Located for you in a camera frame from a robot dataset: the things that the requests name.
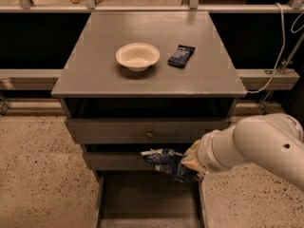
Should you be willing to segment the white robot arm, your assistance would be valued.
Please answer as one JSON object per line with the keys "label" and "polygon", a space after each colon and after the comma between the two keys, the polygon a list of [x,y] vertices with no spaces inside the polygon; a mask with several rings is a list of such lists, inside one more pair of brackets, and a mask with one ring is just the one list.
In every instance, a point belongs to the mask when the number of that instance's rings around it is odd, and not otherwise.
{"label": "white robot arm", "polygon": [[303,128],[294,117],[275,113],[244,118],[196,141],[181,163],[202,174],[244,163],[256,165],[304,190]]}

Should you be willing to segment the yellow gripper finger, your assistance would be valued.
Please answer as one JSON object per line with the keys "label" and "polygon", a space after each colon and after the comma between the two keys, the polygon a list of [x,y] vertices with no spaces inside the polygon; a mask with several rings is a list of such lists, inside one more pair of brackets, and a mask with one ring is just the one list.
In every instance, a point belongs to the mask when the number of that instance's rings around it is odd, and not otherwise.
{"label": "yellow gripper finger", "polygon": [[204,175],[206,172],[206,168],[200,164],[199,159],[197,157],[197,150],[199,145],[200,140],[194,142],[191,147],[184,152],[184,157],[180,160],[180,162],[187,168],[195,170],[200,174]]}

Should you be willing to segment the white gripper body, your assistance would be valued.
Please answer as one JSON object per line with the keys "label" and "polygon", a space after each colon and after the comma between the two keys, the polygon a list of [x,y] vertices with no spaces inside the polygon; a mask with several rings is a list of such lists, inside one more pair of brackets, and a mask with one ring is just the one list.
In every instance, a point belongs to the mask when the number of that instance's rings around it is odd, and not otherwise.
{"label": "white gripper body", "polygon": [[231,131],[214,130],[201,138],[196,157],[207,171],[219,173],[233,167],[234,151]]}

